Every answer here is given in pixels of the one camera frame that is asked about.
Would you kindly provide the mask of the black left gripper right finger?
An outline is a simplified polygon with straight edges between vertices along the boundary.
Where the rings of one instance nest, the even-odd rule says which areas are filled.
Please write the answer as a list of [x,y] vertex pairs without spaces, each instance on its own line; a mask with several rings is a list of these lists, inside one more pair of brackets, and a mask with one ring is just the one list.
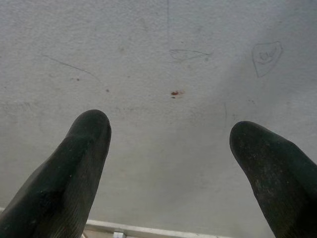
[[293,142],[251,122],[231,129],[231,152],[277,238],[317,236],[317,166]]

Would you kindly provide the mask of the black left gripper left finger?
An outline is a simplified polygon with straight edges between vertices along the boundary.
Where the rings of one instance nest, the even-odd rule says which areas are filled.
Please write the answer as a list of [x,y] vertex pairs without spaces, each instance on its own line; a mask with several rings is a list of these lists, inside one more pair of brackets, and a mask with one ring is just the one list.
[[0,215],[3,238],[79,238],[99,187],[111,126],[82,113],[56,150],[27,178]]

